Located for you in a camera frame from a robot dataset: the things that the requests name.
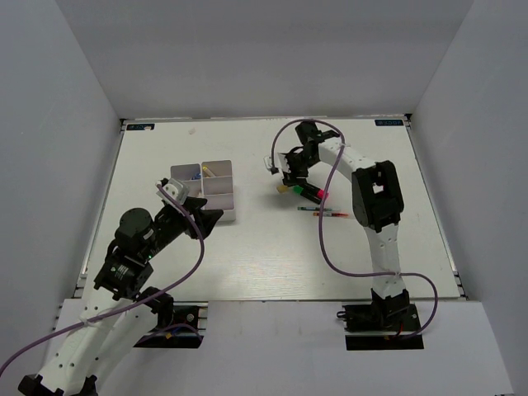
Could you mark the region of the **yellow-capped white pen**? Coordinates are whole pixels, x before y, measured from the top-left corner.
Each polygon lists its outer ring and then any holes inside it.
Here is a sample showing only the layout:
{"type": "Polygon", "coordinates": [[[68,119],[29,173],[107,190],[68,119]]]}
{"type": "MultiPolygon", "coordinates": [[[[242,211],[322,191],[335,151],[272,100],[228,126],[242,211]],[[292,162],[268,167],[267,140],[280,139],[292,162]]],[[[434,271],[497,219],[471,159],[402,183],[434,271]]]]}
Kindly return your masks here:
{"type": "Polygon", "coordinates": [[[202,172],[207,176],[207,177],[217,177],[218,175],[213,171],[211,170],[208,166],[206,165],[202,165],[202,172]]]}

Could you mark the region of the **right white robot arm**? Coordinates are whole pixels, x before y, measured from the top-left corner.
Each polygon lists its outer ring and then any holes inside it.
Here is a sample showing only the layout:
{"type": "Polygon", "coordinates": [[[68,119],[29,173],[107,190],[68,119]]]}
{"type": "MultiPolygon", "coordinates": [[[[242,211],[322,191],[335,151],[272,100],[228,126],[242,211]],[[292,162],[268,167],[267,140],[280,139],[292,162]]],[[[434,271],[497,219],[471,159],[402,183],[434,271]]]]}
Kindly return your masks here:
{"type": "Polygon", "coordinates": [[[337,316],[349,332],[401,332],[410,302],[399,262],[398,224],[404,203],[394,164],[376,162],[346,146],[334,127],[321,131],[316,120],[294,124],[300,144],[287,153],[273,152],[271,173],[280,172],[285,186],[321,205],[328,192],[309,183],[309,169],[318,163],[332,166],[351,183],[352,212],[370,247],[371,302],[350,305],[337,316]]]}

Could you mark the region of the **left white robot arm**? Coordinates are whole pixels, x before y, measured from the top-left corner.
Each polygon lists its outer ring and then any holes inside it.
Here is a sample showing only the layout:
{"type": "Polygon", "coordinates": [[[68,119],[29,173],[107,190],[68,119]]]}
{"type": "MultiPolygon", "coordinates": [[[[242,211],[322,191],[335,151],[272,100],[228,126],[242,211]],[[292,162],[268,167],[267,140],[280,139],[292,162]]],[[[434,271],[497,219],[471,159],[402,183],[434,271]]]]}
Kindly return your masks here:
{"type": "Polygon", "coordinates": [[[205,241],[224,214],[206,204],[205,198],[164,198],[156,215],[143,208],[124,212],[78,323],[62,329],[64,343],[46,365],[21,379],[21,394],[94,395],[146,332],[174,324],[172,287],[147,284],[151,261],[183,234],[205,241]]]}

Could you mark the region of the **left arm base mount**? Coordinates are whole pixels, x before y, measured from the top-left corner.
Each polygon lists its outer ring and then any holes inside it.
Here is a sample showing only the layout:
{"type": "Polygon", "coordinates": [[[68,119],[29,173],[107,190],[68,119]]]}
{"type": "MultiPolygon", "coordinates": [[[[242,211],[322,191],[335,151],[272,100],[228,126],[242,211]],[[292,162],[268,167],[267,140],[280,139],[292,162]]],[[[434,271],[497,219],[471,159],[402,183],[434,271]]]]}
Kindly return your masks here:
{"type": "Polygon", "coordinates": [[[197,349],[205,334],[204,305],[177,304],[169,293],[153,298],[147,307],[155,324],[134,345],[135,347],[197,349]]]}

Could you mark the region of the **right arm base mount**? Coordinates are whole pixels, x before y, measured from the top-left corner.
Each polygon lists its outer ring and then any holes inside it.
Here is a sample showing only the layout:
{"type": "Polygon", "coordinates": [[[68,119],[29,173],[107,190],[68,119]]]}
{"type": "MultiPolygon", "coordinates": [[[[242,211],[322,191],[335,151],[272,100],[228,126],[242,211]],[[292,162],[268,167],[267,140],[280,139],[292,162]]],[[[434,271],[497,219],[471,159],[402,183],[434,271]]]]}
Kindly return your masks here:
{"type": "Polygon", "coordinates": [[[422,335],[409,335],[421,328],[415,304],[382,324],[370,304],[343,305],[336,314],[345,328],[348,351],[417,351],[424,349],[422,335]]]}

